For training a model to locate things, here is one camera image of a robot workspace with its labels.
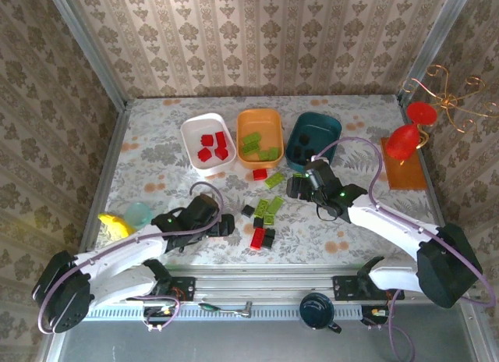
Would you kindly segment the light teal plastic cup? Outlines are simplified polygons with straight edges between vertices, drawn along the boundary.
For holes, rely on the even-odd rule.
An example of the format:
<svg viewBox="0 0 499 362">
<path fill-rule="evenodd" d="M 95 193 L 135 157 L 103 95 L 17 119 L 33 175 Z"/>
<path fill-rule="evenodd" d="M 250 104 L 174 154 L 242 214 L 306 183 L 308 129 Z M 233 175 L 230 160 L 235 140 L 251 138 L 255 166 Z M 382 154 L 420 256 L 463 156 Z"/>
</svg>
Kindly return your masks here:
<svg viewBox="0 0 499 362">
<path fill-rule="evenodd" d="M 123 215 L 124 220 L 134 229 L 142 229 L 152 220 L 152 211 L 142 202 L 131 204 Z"/>
</svg>

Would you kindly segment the teal plastic container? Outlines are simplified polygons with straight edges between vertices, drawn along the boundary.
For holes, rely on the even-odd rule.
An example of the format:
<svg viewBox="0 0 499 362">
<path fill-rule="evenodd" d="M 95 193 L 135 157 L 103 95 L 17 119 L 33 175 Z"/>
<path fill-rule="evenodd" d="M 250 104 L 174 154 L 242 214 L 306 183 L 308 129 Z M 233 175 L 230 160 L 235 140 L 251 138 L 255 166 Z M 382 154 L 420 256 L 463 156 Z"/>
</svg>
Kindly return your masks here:
<svg viewBox="0 0 499 362">
<path fill-rule="evenodd" d="M 338 140 L 341 132 L 342 125 L 334 117 L 317 112 L 304 112 L 296 120 L 285 149 L 285 158 L 288 167 L 296 172 L 302 172 L 304 166 L 310 162 L 310 159 L 305 158 L 296 161 L 293 158 L 294 146 L 301 146 L 304 155 L 306 149 L 313 148 L 316 151 L 315 155 L 317 155 L 327 145 Z M 301 134 L 306 134 L 310 137 L 310 142 L 305 146 L 299 143 L 299 136 Z"/>
</svg>

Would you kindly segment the orange plastic container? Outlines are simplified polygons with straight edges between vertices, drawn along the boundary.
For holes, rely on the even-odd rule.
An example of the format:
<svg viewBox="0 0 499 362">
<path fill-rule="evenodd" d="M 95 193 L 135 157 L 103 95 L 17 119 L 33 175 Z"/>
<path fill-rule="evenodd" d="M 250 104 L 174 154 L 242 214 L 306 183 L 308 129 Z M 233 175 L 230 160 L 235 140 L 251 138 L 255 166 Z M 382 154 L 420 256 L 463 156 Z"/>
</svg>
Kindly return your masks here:
<svg viewBox="0 0 499 362">
<path fill-rule="evenodd" d="M 259 133 L 260 151 L 277 149 L 278 156 L 274 160 L 261 161 L 258 151 L 244 154 L 243 138 L 251 133 Z M 272 169 L 278 166 L 284 157 L 284 138 L 281 127 L 281 116 L 272 108 L 254 108 L 241 112 L 236 120 L 236 143 L 239 162 L 246 169 Z"/>
</svg>

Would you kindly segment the orange wooden board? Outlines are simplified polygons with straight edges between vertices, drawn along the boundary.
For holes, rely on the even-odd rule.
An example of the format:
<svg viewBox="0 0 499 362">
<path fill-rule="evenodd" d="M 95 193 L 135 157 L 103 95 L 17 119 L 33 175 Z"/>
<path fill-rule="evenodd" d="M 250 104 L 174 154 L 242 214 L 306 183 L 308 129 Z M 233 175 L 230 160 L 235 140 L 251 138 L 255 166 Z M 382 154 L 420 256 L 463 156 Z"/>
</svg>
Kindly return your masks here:
<svg viewBox="0 0 499 362">
<path fill-rule="evenodd" d="M 409 159 L 400 164 L 386 152 L 387 137 L 380 139 L 384 161 L 384 174 L 381 179 L 387 180 L 391 190 L 426 190 L 427 182 L 423 168 L 415 151 Z"/>
</svg>

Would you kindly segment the yellow toy banana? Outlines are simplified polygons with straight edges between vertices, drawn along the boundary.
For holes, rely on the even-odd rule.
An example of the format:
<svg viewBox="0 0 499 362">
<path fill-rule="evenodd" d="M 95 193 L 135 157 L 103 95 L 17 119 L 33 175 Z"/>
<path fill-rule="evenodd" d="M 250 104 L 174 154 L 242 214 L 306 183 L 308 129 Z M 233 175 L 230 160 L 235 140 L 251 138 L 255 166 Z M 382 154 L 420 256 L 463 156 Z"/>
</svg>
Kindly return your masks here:
<svg viewBox="0 0 499 362">
<path fill-rule="evenodd" d="M 136 229 L 129 225 L 123 218 L 108 213 L 100 213 L 98 219 L 108 229 L 113 240 L 121 240 L 134 234 Z"/>
</svg>

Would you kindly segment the white plastic container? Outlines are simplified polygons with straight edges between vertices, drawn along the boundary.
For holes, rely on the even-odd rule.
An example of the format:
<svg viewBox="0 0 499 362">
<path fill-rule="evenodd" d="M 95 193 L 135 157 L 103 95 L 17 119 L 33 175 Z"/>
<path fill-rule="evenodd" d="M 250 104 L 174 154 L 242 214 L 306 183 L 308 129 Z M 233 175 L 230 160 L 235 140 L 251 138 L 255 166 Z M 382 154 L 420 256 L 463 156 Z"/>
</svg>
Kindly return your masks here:
<svg viewBox="0 0 499 362">
<path fill-rule="evenodd" d="M 228 148 L 228 157 L 224 161 L 214 155 L 214 149 L 218 147 L 215 134 L 219 131 L 225 133 Z M 225 121 L 219 114 L 207 113 L 188 119 L 181 125 L 180 132 L 190 164 L 200 176 L 208 177 L 220 172 L 227 172 L 232 168 L 236 155 L 235 144 Z M 214 146 L 209 147 L 212 158 L 206 162 L 201 162 L 197 153 L 204 148 L 200 143 L 200 138 L 204 134 L 211 134 L 214 137 Z"/>
</svg>

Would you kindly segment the metal ratchet tool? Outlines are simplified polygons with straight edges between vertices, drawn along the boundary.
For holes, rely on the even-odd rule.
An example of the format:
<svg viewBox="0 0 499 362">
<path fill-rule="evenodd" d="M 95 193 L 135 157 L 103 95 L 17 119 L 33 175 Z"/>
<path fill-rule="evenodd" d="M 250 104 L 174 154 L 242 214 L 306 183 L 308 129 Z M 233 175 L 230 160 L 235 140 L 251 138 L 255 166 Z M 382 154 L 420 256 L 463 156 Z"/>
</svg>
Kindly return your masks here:
<svg viewBox="0 0 499 362">
<path fill-rule="evenodd" d="M 252 302 L 247 301 L 243 309 L 223 309 L 219 306 L 212 305 L 210 303 L 198 303 L 198 307 L 206 312 L 215 314 L 229 314 L 239 318 L 251 318 Z"/>
</svg>

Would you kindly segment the red plastic goblet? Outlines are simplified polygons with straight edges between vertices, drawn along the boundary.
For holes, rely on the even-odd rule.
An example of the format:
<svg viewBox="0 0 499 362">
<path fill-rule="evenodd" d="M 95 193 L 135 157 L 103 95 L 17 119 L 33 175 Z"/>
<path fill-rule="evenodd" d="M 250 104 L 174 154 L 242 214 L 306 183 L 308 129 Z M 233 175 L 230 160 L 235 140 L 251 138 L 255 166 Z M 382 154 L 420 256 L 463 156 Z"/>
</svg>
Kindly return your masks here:
<svg viewBox="0 0 499 362">
<path fill-rule="evenodd" d="M 437 121 L 435 108 L 425 102 L 414 102 L 407 108 L 410 124 L 397 128 L 388 138 L 385 151 L 388 156 L 398 161 L 406 161 L 412 154 L 429 140 L 425 126 Z"/>
</svg>

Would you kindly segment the grey metal shelf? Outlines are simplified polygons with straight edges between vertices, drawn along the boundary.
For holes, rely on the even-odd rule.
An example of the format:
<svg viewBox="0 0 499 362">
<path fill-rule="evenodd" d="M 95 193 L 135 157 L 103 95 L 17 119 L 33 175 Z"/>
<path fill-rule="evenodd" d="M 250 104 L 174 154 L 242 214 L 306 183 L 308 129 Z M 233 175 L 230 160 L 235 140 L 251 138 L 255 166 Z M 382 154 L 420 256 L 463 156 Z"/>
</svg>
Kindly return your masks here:
<svg viewBox="0 0 499 362">
<path fill-rule="evenodd" d="M 499 362 L 481 314 L 398 302 L 394 329 L 338 321 L 342 332 L 294 321 L 83 321 L 41 362 Z"/>
</svg>

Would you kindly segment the dark blue mug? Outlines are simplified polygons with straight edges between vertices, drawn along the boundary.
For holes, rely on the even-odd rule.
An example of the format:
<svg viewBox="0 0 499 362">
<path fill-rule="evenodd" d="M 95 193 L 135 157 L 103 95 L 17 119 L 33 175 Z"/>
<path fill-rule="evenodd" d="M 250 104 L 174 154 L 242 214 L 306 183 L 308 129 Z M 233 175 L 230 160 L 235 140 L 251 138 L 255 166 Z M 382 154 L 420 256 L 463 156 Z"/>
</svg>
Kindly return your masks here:
<svg viewBox="0 0 499 362">
<path fill-rule="evenodd" d="M 334 321 L 333 303 L 322 293 L 309 293 L 304 296 L 299 305 L 299 315 L 311 329 L 329 329 L 336 334 L 342 332 L 342 328 Z"/>
</svg>

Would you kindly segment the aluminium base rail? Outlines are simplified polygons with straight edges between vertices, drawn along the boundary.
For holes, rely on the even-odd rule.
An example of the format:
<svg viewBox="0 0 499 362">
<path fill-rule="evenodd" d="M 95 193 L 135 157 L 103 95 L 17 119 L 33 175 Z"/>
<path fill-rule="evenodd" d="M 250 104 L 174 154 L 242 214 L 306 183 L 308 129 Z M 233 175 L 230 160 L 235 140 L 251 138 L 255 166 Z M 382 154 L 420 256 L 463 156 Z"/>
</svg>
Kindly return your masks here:
<svg viewBox="0 0 499 362">
<path fill-rule="evenodd" d="M 94 309 L 118 303 L 128 297 L 147 294 L 155 281 L 173 277 L 194 277 L 194 300 L 284 300 L 295 299 L 300 293 L 324 289 L 333 293 L 332 278 L 337 275 L 355 275 L 352 270 L 332 268 L 201 268 L 169 272 L 159 261 L 151 260 L 128 268 L 107 278 L 81 271 L 52 283 L 52 299 Z"/>
</svg>

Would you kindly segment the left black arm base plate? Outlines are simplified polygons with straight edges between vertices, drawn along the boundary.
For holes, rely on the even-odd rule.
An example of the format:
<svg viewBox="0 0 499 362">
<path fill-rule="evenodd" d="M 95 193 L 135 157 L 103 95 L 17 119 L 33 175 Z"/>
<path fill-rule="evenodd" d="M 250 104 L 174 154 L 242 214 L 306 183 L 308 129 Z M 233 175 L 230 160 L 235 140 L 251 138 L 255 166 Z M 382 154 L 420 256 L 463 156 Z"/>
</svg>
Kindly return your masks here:
<svg viewBox="0 0 499 362">
<path fill-rule="evenodd" d="M 166 301 L 168 298 L 180 302 L 192 302 L 196 289 L 194 277 L 173 277 L 169 280 L 155 281 L 147 294 L 126 298 L 126 301 Z"/>
</svg>

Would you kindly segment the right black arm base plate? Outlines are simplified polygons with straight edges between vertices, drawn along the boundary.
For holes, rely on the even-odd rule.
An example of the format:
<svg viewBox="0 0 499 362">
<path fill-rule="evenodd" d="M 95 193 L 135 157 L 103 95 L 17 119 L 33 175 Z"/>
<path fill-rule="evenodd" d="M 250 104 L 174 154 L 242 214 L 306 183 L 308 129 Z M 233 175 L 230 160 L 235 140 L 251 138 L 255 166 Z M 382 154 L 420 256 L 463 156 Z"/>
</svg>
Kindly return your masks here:
<svg viewBox="0 0 499 362">
<path fill-rule="evenodd" d="M 332 278 L 334 298 L 337 301 L 391 300 L 395 289 L 379 289 L 369 277 L 337 275 Z"/>
</svg>

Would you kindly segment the aluminium table side rail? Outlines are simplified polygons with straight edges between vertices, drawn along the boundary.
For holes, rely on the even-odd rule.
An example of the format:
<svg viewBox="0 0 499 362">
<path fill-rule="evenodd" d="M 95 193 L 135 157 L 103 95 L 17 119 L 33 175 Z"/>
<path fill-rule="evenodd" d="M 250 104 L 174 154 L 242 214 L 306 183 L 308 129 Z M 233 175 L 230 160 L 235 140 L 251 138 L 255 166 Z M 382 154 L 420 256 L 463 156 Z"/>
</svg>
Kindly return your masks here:
<svg viewBox="0 0 499 362">
<path fill-rule="evenodd" d="M 430 126 L 425 126 L 424 130 L 427 132 L 427 129 L 429 127 Z M 431 160 L 430 160 L 430 154 L 428 151 L 429 142 L 430 142 L 430 135 L 429 135 L 428 142 L 416 151 L 418 152 L 418 156 L 419 156 L 422 168 L 423 168 L 423 174 L 425 175 L 425 178 L 426 178 L 426 182 L 427 182 L 427 189 L 426 190 L 428 192 L 428 197 L 430 198 L 430 203 L 431 203 L 433 213 L 437 216 L 439 223 L 444 224 L 444 216 L 442 214 L 441 206 L 439 205 L 438 199 L 437 199 L 437 188 L 434 184 L 434 181 L 431 179 L 431 176 L 430 176 Z"/>
<path fill-rule="evenodd" d="M 115 128 L 109 143 L 108 152 L 106 154 L 104 164 L 101 171 L 101 176 L 97 185 L 93 203 L 90 208 L 87 224 L 83 231 L 80 253 L 93 250 L 100 231 L 101 222 L 98 215 L 105 211 L 106 202 L 111 189 L 112 180 L 114 178 L 116 165 L 119 159 L 119 153 L 126 135 L 126 130 L 129 122 L 129 115 L 132 103 L 128 102 L 125 109 L 119 113 L 116 120 Z"/>
</svg>

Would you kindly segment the aluminium frame post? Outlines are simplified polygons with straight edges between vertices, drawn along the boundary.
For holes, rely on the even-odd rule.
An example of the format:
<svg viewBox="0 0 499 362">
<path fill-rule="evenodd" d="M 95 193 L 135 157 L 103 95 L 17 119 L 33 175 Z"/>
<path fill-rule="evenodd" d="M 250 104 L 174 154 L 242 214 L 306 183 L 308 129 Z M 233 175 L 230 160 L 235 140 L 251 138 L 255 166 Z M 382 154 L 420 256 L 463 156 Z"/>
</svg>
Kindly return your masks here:
<svg viewBox="0 0 499 362">
<path fill-rule="evenodd" d="M 93 71 L 100 80 L 106 94 L 115 106 L 118 114 L 126 110 L 128 98 L 119 86 L 119 83 L 109 63 L 101 54 L 97 41 L 94 40 L 90 29 L 85 24 L 83 14 L 76 7 L 76 0 L 52 0 L 55 7 L 64 19 L 74 39 L 80 46 L 84 55 L 90 63 Z"/>
<path fill-rule="evenodd" d="M 408 78 L 421 81 L 426 74 L 426 69 L 432 64 L 442 44 L 454 26 L 459 14 L 468 0 L 446 0 L 432 29 L 426 36 L 416 60 L 409 71 Z"/>
</svg>

